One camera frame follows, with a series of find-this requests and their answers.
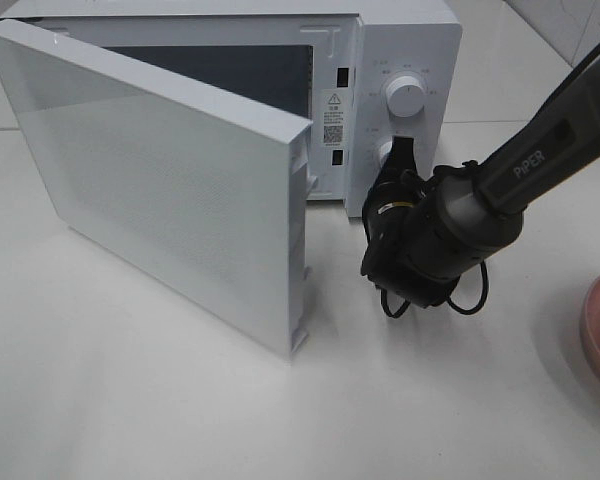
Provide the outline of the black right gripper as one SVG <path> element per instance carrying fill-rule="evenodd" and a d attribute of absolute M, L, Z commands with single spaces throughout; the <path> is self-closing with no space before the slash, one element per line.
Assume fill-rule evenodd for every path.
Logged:
<path fill-rule="evenodd" d="M 437 283 L 400 259 L 406 246 L 402 227 L 422 199 L 424 180 L 418 176 L 414 139 L 394 136 L 380 173 L 362 208 L 367 248 L 361 275 L 380 291 L 380 305 L 389 306 L 389 295 L 403 299 L 401 306 L 439 306 L 455 288 L 453 280 Z"/>

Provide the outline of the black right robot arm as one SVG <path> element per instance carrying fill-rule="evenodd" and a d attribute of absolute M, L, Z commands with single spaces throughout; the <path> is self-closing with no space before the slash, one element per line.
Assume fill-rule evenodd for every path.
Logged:
<path fill-rule="evenodd" d="M 599 157 L 600 42 L 482 163 L 438 165 L 424 179 L 413 139 L 394 138 L 362 209 L 361 274 L 379 290 L 385 315 L 441 304 L 477 313 L 489 293 L 485 261 L 519 237 L 527 206 Z M 452 304 L 474 266 L 482 279 L 477 304 Z"/>

